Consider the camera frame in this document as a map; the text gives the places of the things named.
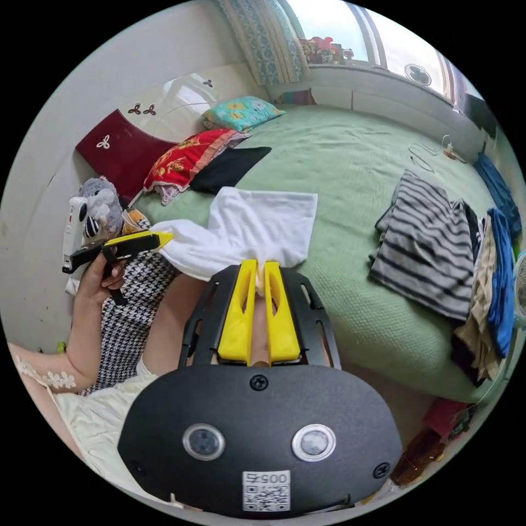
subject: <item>floral pillow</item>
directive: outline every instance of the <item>floral pillow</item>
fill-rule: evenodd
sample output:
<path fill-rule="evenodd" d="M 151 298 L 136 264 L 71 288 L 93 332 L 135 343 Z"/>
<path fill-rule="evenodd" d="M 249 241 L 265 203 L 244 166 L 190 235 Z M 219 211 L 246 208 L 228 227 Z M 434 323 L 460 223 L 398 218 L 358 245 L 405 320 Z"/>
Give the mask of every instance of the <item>floral pillow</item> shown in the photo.
<path fill-rule="evenodd" d="M 248 139 L 249 133 L 219 128 L 193 135 L 162 154 L 144 181 L 146 192 L 155 190 L 167 205 L 178 193 L 189 188 L 191 180 L 212 159 L 227 148 Z"/>
<path fill-rule="evenodd" d="M 208 129 L 219 127 L 242 132 L 284 114 L 283 110 L 278 110 L 270 102 L 248 96 L 222 102 L 205 111 L 202 119 Z"/>

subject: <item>bed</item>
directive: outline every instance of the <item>bed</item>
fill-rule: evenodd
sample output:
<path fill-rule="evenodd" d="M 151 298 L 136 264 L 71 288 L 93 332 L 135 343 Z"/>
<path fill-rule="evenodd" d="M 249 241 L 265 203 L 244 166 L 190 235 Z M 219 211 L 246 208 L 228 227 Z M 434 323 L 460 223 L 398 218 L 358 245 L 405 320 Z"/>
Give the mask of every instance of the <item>bed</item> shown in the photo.
<path fill-rule="evenodd" d="M 344 365 L 371 369 L 431 395 L 479 401 L 491 383 L 474 388 L 451 362 L 449 322 L 367 277 L 368 255 L 378 246 L 375 221 L 404 168 L 442 186 L 450 199 L 466 199 L 483 215 L 494 202 L 475 169 L 424 152 L 434 174 L 415 167 L 411 143 L 440 145 L 390 121 L 327 106 L 279 108 L 286 115 L 253 129 L 238 146 L 270 146 L 272 152 L 237 186 L 318 193 L 309 257 L 299 270 L 324 301 Z M 168 206 L 155 193 L 136 206 L 152 222 L 185 218 L 206 225 L 211 200 L 188 190 Z"/>

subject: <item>glass panel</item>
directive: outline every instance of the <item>glass panel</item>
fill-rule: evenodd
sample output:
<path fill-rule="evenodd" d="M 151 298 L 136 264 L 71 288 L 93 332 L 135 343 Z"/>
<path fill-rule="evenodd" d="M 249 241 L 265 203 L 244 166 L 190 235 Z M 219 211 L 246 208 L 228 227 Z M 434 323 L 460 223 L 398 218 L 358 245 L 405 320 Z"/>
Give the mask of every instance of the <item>glass panel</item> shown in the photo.
<path fill-rule="evenodd" d="M 407 65 L 420 66 L 431 77 L 429 87 L 440 95 L 447 96 L 442 68 L 435 48 L 393 20 L 370 9 L 367 9 L 367 12 L 380 34 L 389 71 L 407 77 L 405 73 Z"/>
<path fill-rule="evenodd" d="M 466 93 L 468 95 L 473 95 L 478 99 L 484 100 L 482 95 L 476 90 L 475 86 L 466 77 L 464 77 L 464 84 L 466 86 Z"/>
<path fill-rule="evenodd" d="M 288 0 L 305 38 L 331 37 L 342 49 L 352 49 L 354 60 L 368 61 L 362 32 L 352 11 L 342 0 Z"/>

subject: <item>camera lens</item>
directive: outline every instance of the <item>camera lens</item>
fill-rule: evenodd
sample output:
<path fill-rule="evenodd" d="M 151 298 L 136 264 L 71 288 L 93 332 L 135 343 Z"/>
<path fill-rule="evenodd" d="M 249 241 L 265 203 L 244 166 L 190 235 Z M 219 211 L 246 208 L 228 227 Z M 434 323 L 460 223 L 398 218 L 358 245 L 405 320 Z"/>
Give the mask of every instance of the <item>camera lens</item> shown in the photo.
<path fill-rule="evenodd" d="M 292 451 L 305 462 L 326 459 L 336 447 L 334 432 L 322 424 L 311 424 L 301 428 L 292 440 Z"/>
<path fill-rule="evenodd" d="M 184 433 L 182 444 L 186 452 L 197 460 L 215 460 L 225 449 L 221 432 L 208 424 L 195 424 Z"/>

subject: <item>white dress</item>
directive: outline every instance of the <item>white dress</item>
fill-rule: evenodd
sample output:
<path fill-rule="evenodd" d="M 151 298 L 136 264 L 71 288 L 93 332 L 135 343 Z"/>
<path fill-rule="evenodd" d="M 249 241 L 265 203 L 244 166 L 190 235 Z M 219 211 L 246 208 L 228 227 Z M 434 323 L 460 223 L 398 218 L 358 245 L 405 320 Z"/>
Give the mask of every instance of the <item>white dress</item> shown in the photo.
<path fill-rule="evenodd" d="M 118 451 L 117 443 L 124 420 L 137 395 L 157 378 L 150 373 L 142 358 L 137 376 L 100 389 L 87 396 L 74 393 L 52 393 L 49 386 L 26 362 L 15 358 L 20 373 L 34 378 L 44 386 L 80 450 L 84 462 L 109 482 L 137 495 L 157 502 L 166 502 L 146 493 L 131 476 Z"/>

